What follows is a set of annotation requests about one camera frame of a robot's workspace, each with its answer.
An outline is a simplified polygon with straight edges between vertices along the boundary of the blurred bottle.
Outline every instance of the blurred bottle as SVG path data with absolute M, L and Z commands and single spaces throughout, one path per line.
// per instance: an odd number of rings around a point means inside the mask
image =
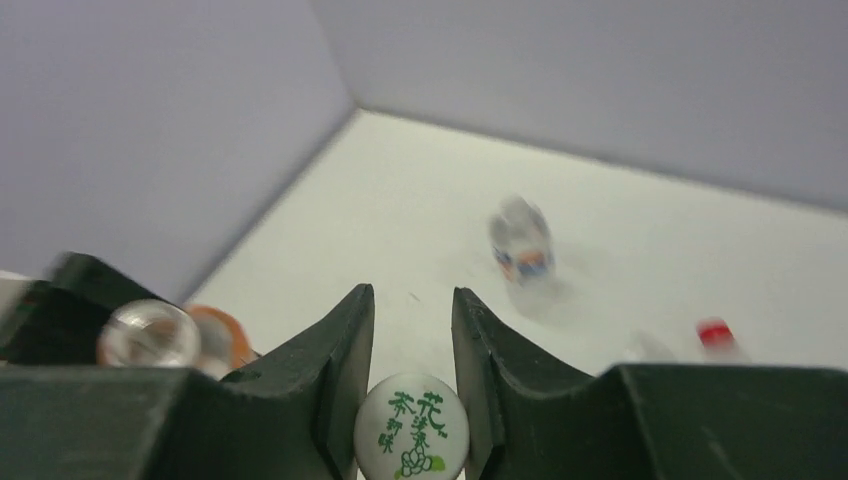
M 489 221 L 489 237 L 519 312 L 533 316 L 547 310 L 560 286 L 551 233 L 539 208 L 518 196 L 506 199 Z
M 195 367 L 216 380 L 255 358 L 229 315 L 203 306 L 184 311 L 159 300 L 130 302 L 113 312 L 97 350 L 103 365 Z
M 739 346 L 733 332 L 724 320 L 710 317 L 698 322 L 698 338 L 704 346 L 707 363 L 742 365 L 751 363 L 751 357 Z

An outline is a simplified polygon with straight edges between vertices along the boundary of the dark green plastic part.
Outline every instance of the dark green plastic part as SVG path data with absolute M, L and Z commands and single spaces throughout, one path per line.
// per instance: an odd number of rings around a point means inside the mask
M 559 361 L 456 289 L 467 480 L 848 479 L 841 370 Z

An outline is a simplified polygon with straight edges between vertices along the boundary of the printed logo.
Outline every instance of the printed logo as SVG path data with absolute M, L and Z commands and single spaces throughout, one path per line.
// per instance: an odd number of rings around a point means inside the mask
M 548 271 L 547 255 L 540 251 L 526 252 L 518 255 L 516 266 L 522 277 L 537 277 Z
M 444 431 L 445 424 L 438 423 L 434 416 L 442 413 L 437 407 L 444 401 L 435 392 L 426 392 L 418 401 L 415 401 L 407 392 L 395 392 L 395 397 L 388 403 L 395 409 L 395 416 L 386 421 L 386 431 L 381 433 L 377 439 L 377 445 L 383 447 L 383 453 L 394 453 L 392 447 L 394 440 L 403 429 L 404 417 L 412 416 L 410 435 L 414 445 L 410 450 L 401 452 L 400 468 L 395 471 L 395 480 L 409 478 L 423 472 L 440 472 L 445 469 L 445 461 L 438 455 L 430 455 L 427 443 L 427 431 L 432 430 L 442 438 L 448 438 Z

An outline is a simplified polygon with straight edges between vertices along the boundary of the white wall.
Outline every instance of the white wall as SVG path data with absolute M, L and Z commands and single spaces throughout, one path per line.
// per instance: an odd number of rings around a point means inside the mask
M 848 209 L 845 0 L 313 0 L 377 110 Z
M 185 297 L 352 107 L 307 0 L 4 0 L 0 268 Z

